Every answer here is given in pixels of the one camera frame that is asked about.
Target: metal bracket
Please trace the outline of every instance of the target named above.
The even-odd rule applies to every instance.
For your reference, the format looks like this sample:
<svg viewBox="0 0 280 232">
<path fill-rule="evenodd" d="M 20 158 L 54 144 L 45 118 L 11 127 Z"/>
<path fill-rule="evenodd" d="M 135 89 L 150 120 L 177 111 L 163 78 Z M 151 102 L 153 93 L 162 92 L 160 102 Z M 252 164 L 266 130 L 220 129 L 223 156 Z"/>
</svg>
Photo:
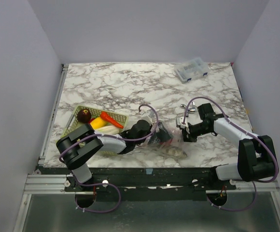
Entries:
<svg viewBox="0 0 280 232">
<path fill-rule="evenodd" d="M 36 169 L 34 172 L 33 172 L 33 175 L 41 175 L 41 171 L 39 169 Z"/>
<path fill-rule="evenodd" d="M 44 160 L 45 160 L 45 156 L 40 156 L 39 159 L 38 159 L 38 165 L 43 166 Z"/>
<path fill-rule="evenodd" d="M 180 107 L 181 107 L 182 109 L 185 109 L 185 110 L 186 110 L 186 107 L 187 107 L 187 106 L 186 106 L 185 104 L 181 104 Z M 192 107 L 189 108 L 189 109 L 187 110 L 186 117 L 188 117 L 188 113 L 195 113 L 195 112 L 197 112 L 197 108 L 196 108 L 196 106 L 195 106 L 195 102 L 193 101 L 193 102 L 192 102 Z"/>
<path fill-rule="evenodd" d="M 227 193 L 230 192 L 255 192 L 254 187 L 251 182 L 237 181 L 234 183 L 237 189 L 227 190 Z M 260 183 L 256 182 L 257 192 L 278 192 L 280 190 L 279 184 L 277 181 L 271 183 Z M 219 191 L 207 190 L 206 193 L 217 193 Z"/>
<path fill-rule="evenodd" d="M 28 175 L 23 193 L 75 194 L 75 192 L 65 192 L 66 180 L 66 175 Z M 93 194 L 93 192 L 77 192 L 77 194 Z"/>
</svg>

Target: wire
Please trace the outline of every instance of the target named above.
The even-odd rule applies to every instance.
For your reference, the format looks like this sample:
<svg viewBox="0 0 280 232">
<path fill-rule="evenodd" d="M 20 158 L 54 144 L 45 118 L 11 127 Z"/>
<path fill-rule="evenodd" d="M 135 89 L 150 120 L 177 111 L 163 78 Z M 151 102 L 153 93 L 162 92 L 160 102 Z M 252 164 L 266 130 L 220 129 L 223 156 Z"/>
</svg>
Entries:
<svg viewBox="0 0 280 232">
<path fill-rule="evenodd" d="M 113 188 L 115 188 L 115 190 L 117 191 L 118 195 L 119 195 L 119 200 L 117 201 L 116 205 L 111 208 L 111 209 L 108 209 L 108 210 L 94 210 L 94 209 L 87 209 L 87 208 L 81 208 L 79 205 L 78 205 L 78 199 L 75 198 L 75 203 L 77 205 L 77 209 L 81 209 L 81 210 L 84 210 L 86 212 L 91 212 L 91 213 L 97 213 L 97 214 L 105 214 L 105 213 L 109 213 L 109 212 L 112 212 L 114 210 L 116 210 L 120 203 L 121 203 L 121 193 L 120 193 L 120 190 L 118 189 L 117 186 L 113 185 L 113 184 L 110 184 L 110 183 L 96 183 L 96 184 L 89 184 L 89 185 L 86 185 L 86 184 L 82 184 L 80 182 L 78 182 L 79 185 L 81 186 L 85 186 L 85 187 L 95 187 L 95 186 L 100 186 L 100 185 L 109 185 Z"/>
<path fill-rule="evenodd" d="M 94 200 L 95 200 L 95 198 L 96 198 L 96 196 L 97 196 L 97 193 L 96 193 L 96 186 L 94 186 L 94 188 L 93 188 L 93 194 L 94 194 Z"/>
<path fill-rule="evenodd" d="M 142 106 L 147 106 L 147 107 L 149 107 L 151 110 L 153 110 L 153 112 L 155 113 L 155 116 L 156 116 L 156 123 L 155 123 L 155 125 L 154 125 L 154 128 L 153 128 L 153 130 L 151 130 L 151 132 L 150 132 L 148 135 L 146 135 L 146 136 L 144 136 L 144 137 L 142 137 L 142 138 L 139 138 L 139 139 L 124 139 L 124 138 L 119 138 L 119 137 L 116 137 L 115 135 L 110 135 L 110 134 L 91 134 L 91 135 L 88 135 L 88 136 L 84 137 L 83 139 L 77 141 L 76 143 L 74 143 L 73 145 L 71 145 L 70 147 L 68 147 L 65 151 L 63 151 L 63 152 L 61 153 L 61 155 L 59 156 L 59 158 L 58 158 L 59 161 L 61 161 L 62 163 L 64 163 L 63 157 L 65 156 L 65 154 L 66 154 L 68 151 L 70 151 L 71 149 L 73 149 L 74 147 L 76 147 L 77 145 L 79 145 L 80 143 L 82 143 L 82 142 L 84 142 L 84 141 L 86 141 L 86 140 L 88 140 L 88 139 L 97 137 L 97 136 L 110 137 L 110 138 L 114 138 L 114 139 L 118 139 L 118 140 L 123 140 L 123 141 L 127 141 L 127 142 L 141 141 L 141 140 L 143 140 L 143 139 L 146 139 L 146 138 L 150 137 L 151 135 L 153 135 L 153 133 L 155 132 L 155 130 L 156 130 L 157 127 L 158 127 L 158 122 L 159 122 L 159 120 L 158 120 L 158 114 L 157 114 L 156 110 L 155 110 L 153 107 L 151 107 L 150 105 L 147 105 L 147 104 L 142 104 L 142 105 L 140 105 L 139 108 L 138 108 L 139 111 L 140 111 L 140 108 L 141 108 Z"/>
<path fill-rule="evenodd" d="M 229 209 L 229 208 L 224 208 L 224 207 L 221 207 L 221 206 L 217 206 L 217 205 L 215 205 L 215 204 L 213 204 L 213 203 L 211 202 L 211 200 L 208 198 L 208 196 L 207 196 L 207 200 L 208 200 L 208 202 L 211 203 L 211 206 L 213 206 L 213 207 L 215 207 L 215 208 L 217 208 L 217 209 L 224 210 L 224 211 L 240 212 L 240 211 L 244 211 L 244 210 L 250 209 L 250 208 L 255 204 L 255 202 L 256 202 L 256 200 L 257 200 L 257 196 L 258 196 L 258 195 L 257 195 L 257 188 L 256 188 L 256 185 L 255 185 L 255 182 L 252 181 L 252 184 L 254 185 L 254 189 L 255 189 L 254 199 L 252 200 L 252 203 L 250 203 L 248 206 L 246 206 L 246 207 L 244 207 L 244 208 L 242 208 L 242 209 Z"/>
<path fill-rule="evenodd" d="M 183 119 L 183 124 L 185 124 L 185 120 L 186 120 L 186 115 L 187 115 L 187 110 L 189 108 L 189 105 L 196 99 L 206 99 L 206 100 L 209 100 L 210 102 L 212 102 L 213 104 L 215 104 L 219 109 L 220 111 L 222 112 L 222 114 L 224 115 L 226 121 L 232 125 L 233 127 L 235 127 L 236 129 L 238 129 L 239 131 L 245 133 L 246 135 L 252 137 L 253 139 L 255 139 L 259 144 L 261 144 L 261 146 L 264 147 L 264 149 L 268 152 L 269 156 L 272 158 L 273 160 L 273 163 L 274 163 L 274 168 L 275 168 L 275 172 L 274 172 L 274 176 L 269 179 L 269 180 L 257 180 L 257 182 L 261 182 L 261 183 L 270 183 L 270 182 L 273 182 L 278 174 L 279 174 L 279 166 L 277 164 L 277 160 L 276 158 L 274 157 L 273 153 L 270 151 L 270 149 L 255 135 L 253 135 L 252 133 L 249 133 L 247 130 L 244 130 L 243 128 L 241 128 L 240 126 L 238 126 L 237 124 L 233 123 L 232 121 L 230 121 L 230 119 L 227 117 L 226 113 L 224 112 L 224 110 L 221 108 L 221 106 L 219 104 L 217 104 L 215 101 L 213 101 L 212 99 L 210 98 L 207 98 L 207 97 L 195 97 L 195 98 L 192 98 L 189 103 L 187 104 L 187 107 L 185 109 L 185 113 L 184 113 L 184 119 Z"/>
<path fill-rule="evenodd" d="M 155 116 L 156 116 L 156 123 L 155 123 L 153 129 L 151 130 L 151 132 L 150 132 L 148 135 L 146 135 L 146 136 L 144 136 L 144 137 L 142 137 L 142 138 L 139 138 L 139 139 L 124 139 L 124 138 L 119 138 L 119 137 L 116 137 L 116 136 L 114 136 L 114 135 L 109 135 L 109 134 L 92 134 L 92 135 L 86 136 L 86 137 L 84 137 L 83 139 L 77 141 L 76 143 L 74 143 L 73 145 L 71 145 L 70 147 L 68 147 L 65 151 L 63 151 L 63 152 L 61 153 L 61 155 L 59 156 L 59 158 L 58 158 L 59 161 L 61 161 L 62 163 L 64 163 L 63 158 L 64 158 L 65 154 L 66 154 L 68 151 L 70 151 L 71 149 L 73 149 L 74 147 L 76 147 L 77 145 L 79 145 L 80 143 L 82 143 L 82 142 L 84 142 L 84 141 L 86 141 L 86 140 L 88 140 L 88 139 L 90 139 L 90 138 L 97 137 L 97 136 L 110 137 L 110 138 L 114 138 L 114 139 L 118 139 L 118 140 L 123 140 L 123 141 L 127 141 L 127 142 L 141 141 L 141 140 L 143 140 L 143 139 L 146 139 L 146 138 L 152 136 L 153 133 L 156 131 L 157 127 L 158 127 L 158 122 L 159 122 L 159 120 L 158 120 L 158 114 L 157 114 L 156 110 L 155 110 L 153 107 L 151 107 L 150 105 L 147 105 L 147 104 L 142 104 L 142 105 L 140 105 L 139 108 L 138 108 L 139 112 L 140 112 L 140 108 L 141 108 L 142 106 L 147 106 L 147 107 L 149 107 L 149 108 L 155 113 Z M 114 211 L 114 210 L 117 209 L 117 207 L 120 205 L 120 203 L 121 203 L 121 193 L 120 193 L 120 190 L 118 189 L 117 186 L 115 186 L 115 185 L 113 185 L 113 184 L 110 184 L 110 183 L 82 184 L 82 183 L 80 183 L 80 182 L 78 181 L 78 179 L 76 178 L 76 176 L 73 176 L 73 177 L 75 178 L 76 182 L 77 182 L 79 185 L 84 186 L 84 187 L 95 187 L 95 186 L 100 186 L 100 185 L 109 185 L 109 186 L 112 186 L 113 188 L 115 188 L 115 190 L 117 191 L 117 193 L 118 193 L 118 195 L 119 195 L 119 200 L 118 200 L 117 204 L 115 205 L 115 207 L 113 207 L 112 209 L 109 209 L 109 210 L 98 211 L 98 210 L 92 210 L 92 209 L 81 208 L 81 207 L 78 205 L 77 198 L 75 198 L 75 202 L 76 202 L 77 208 L 82 209 L 82 210 L 87 211 L 87 212 L 91 212 L 91 213 L 104 214 L 104 213 L 109 213 L 109 212 Z"/>
<path fill-rule="evenodd" d="M 219 195 L 222 197 L 223 196 L 223 190 L 225 190 L 225 194 L 227 194 L 225 185 L 223 185 L 221 192 L 219 193 Z"/>
</svg>

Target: plastic basket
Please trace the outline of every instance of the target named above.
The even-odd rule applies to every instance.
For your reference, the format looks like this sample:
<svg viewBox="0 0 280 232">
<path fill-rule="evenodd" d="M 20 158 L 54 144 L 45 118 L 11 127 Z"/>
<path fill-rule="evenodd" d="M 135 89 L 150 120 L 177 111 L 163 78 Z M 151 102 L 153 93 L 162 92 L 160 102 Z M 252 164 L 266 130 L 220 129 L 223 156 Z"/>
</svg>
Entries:
<svg viewBox="0 0 280 232">
<path fill-rule="evenodd" d="M 74 131 L 75 129 L 77 129 L 78 127 L 83 125 L 83 123 L 79 122 L 78 119 L 77 119 L 77 114 L 79 113 L 80 110 L 83 110 L 83 109 L 89 110 L 89 112 L 92 115 L 92 118 L 99 117 L 102 112 L 107 112 L 107 114 L 110 117 L 112 117 L 118 123 L 120 123 L 122 126 L 124 126 L 123 129 L 120 129 L 120 132 L 122 132 L 125 129 L 125 127 L 128 123 L 128 116 L 126 116 L 126 115 L 117 114 L 117 113 L 106 111 L 106 110 L 100 110 L 100 109 L 88 107 L 88 106 L 85 106 L 85 105 L 77 105 L 75 107 L 75 109 L 73 110 L 73 112 L 70 116 L 70 119 L 68 120 L 68 122 L 66 124 L 66 127 L 63 130 L 63 133 L 62 133 L 61 137 L 66 136 L 70 132 Z M 115 155 L 116 154 L 116 153 L 110 152 L 110 151 L 102 151 L 102 153 L 103 154 L 109 154 L 109 155 Z"/>
</svg>

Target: gray wall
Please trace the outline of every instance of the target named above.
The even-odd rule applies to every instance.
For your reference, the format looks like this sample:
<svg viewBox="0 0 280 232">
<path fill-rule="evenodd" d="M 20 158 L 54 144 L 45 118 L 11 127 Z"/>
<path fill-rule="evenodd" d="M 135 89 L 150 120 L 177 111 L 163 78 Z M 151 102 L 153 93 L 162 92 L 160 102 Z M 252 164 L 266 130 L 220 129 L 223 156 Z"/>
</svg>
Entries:
<svg viewBox="0 0 280 232">
<path fill-rule="evenodd" d="M 61 65 L 26 0 L 0 0 L 0 232 L 37 164 Z"/>
<path fill-rule="evenodd" d="M 29 0 L 63 63 L 234 61 L 268 0 Z"/>
<path fill-rule="evenodd" d="M 280 0 L 268 3 L 234 72 L 251 123 L 257 133 L 273 138 L 280 166 Z"/>
</svg>

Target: marble countertop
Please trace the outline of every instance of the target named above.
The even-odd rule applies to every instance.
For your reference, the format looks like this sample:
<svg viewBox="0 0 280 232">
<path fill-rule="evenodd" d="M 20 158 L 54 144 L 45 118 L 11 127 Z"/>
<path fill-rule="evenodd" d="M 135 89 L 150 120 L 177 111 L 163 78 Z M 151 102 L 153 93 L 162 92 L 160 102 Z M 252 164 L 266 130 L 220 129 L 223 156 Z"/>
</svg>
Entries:
<svg viewBox="0 0 280 232">
<path fill-rule="evenodd" d="M 175 118 L 182 116 L 180 104 L 192 97 L 207 96 L 222 106 L 241 127 L 251 130 L 230 63 L 209 63 L 205 78 L 182 84 L 174 64 L 163 63 L 84 63 L 70 64 L 59 101 L 44 167 L 65 167 L 59 162 L 56 141 L 60 138 L 74 107 L 83 104 L 129 115 L 128 127 L 140 119 L 138 106 L 153 106 L 161 120 L 174 131 Z M 196 100 L 196 106 L 207 103 Z M 188 122 L 200 122 L 198 113 Z M 148 147 L 138 147 L 125 155 L 96 153 L 89 167 L 212 167 L 237 161 L 238 150 L 222 136 L 204 135 L 197 143 L 183 143 L 184 156 L 174 156 Z"/>
</svg>

